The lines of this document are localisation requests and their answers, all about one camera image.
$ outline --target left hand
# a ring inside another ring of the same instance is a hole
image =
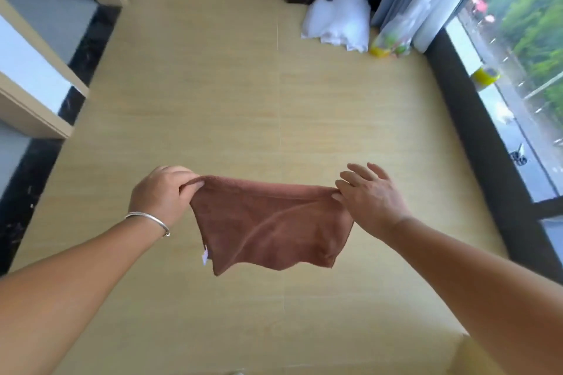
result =
[[[159,166],[133,189],[129,212],[148,213],[172,228],[203,186],[203,181],[183,186],[198,177],[183,166]]]

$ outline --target hand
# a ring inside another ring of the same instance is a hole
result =
[[[182,166],[159,166],[131,193],[129,212],[144,212],[171,228],[184,214],[203,181],[183,187],[199,175]]]
[[[352,172],[341,172],[342,179],[336,181],[341,194],[333,197],[365,231],[383,240],[399,222],[412,218],[403,197],[381,167],[350,163],[348,169]]]

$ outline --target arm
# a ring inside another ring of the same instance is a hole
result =
[[[424,225],[379,166],[348,168],[333,197],[426,279],[507,375],[560,373],[563,287]]]
[[[182,167],[155,169],[133,190],[130,212],[172,226],[202,182]],[[0,280],[0,362],[6,373],[51,373],[133,263],[162,236],[156,222],[131,217],[102,235]]]

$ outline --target black window frame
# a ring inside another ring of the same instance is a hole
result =
[[[563,216],[563,196],[533,202],[445,28],[426,57],[510,259],[563,284],[563,264],[541,224]]]

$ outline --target green foliage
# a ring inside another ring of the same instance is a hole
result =
[[[485,1],[536,86],[563,71],[563,0]],[[550,86],[544,96],[563,119],[563,83]]]

